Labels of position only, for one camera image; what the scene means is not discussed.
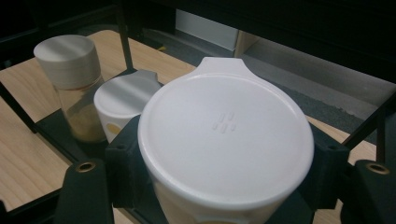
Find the jar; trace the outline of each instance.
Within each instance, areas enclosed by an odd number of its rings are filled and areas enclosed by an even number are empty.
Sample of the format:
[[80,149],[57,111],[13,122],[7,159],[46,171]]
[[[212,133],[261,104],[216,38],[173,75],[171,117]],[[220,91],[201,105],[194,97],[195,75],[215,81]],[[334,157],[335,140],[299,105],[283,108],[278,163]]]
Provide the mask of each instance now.
[[58,93],[71,134],[85,143],[106,140],[93,104],[104,83],[93,41],[81,35],[55,36],[39,43],[34,55]]

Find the small white cup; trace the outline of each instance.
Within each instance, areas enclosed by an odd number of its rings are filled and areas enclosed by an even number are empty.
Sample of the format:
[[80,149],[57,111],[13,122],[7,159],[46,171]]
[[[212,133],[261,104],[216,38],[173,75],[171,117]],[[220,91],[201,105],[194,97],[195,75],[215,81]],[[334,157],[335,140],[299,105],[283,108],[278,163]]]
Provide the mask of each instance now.
[[142,113],[160,87],[156,73],[139,70],[114,77],[97,90],[94,104],[109,143],[133,117]]

